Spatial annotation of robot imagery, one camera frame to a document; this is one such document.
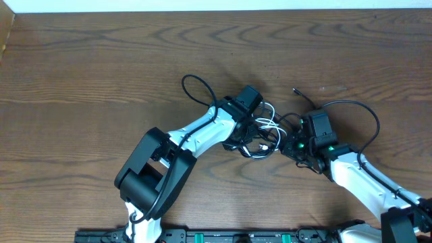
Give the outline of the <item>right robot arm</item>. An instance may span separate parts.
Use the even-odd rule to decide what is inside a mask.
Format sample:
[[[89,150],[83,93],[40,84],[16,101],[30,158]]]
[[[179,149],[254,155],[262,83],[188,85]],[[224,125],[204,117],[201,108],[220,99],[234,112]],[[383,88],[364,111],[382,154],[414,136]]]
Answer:
[[[290,132],[281,153],[354,195],[381,227],[352,221],[337,229],[338,242],[417,242],[417,233],[431,233],[431,199],[398,185],[375,168],[351,144],[341,143],[328,114],[314,110],[300,116],[301,127]]]

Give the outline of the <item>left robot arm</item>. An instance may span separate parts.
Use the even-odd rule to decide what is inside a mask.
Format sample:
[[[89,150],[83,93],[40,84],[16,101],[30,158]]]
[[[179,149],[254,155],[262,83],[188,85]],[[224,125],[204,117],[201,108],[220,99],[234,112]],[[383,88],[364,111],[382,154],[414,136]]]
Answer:
[[[198,157],[213,145],[228,148],[249,134],[254,110],[263,100],[246,86],[236,97],[210,104],[196,121],[164,133],[150,129],[117,174],[114,185],[128,210],[126,242],[156,242],[161,218],[180,195]]]

